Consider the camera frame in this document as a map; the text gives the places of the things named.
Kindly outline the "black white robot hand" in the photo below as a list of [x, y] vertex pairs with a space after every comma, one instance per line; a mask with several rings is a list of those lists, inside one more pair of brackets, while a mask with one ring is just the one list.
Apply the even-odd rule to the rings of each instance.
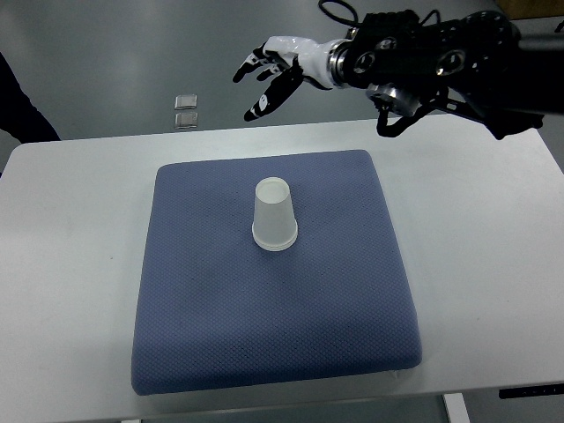
[[241, 82], [257, 69], [261, 70], [256, 76], [257, 81], [275, 78], [245, 112], [244, 121], [252, 122], [274, 112], [293, 95], [304, 78], [323, 90], [337, 87], [338, 82], [330, 68], [330, 56], [338, 47], [339, 40], [320, 44], [302, 37], [272, 36], [264, 45], [254, 48], [235, 72], [233, 82]]

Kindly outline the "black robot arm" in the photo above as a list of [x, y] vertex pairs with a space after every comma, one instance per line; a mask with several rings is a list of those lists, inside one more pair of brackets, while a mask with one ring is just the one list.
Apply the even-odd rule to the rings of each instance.
[[524, 37], [503, 14], [478, 11], [444, 21], [438, 11], [369, 13], [345, 21], [347, 35], [319, 43], [272, 36], [234, 74], [267, 81], [245, 113], [254, 121], [308, 83], [365, 92], [378, 113], [377, 133], [397, 137], [442, 111], [484, 125], [496, 138], [538, 129], [563, 112], [563, 39]]

